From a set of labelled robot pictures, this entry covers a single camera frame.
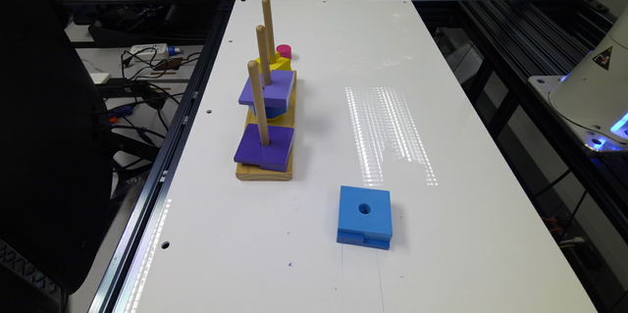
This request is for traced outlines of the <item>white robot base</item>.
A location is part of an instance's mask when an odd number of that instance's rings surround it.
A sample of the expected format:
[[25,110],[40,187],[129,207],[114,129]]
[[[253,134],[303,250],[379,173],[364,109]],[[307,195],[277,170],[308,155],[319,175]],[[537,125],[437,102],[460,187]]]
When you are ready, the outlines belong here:
[[528,82],[594,152],[627,150],[627,14],[565,76]]

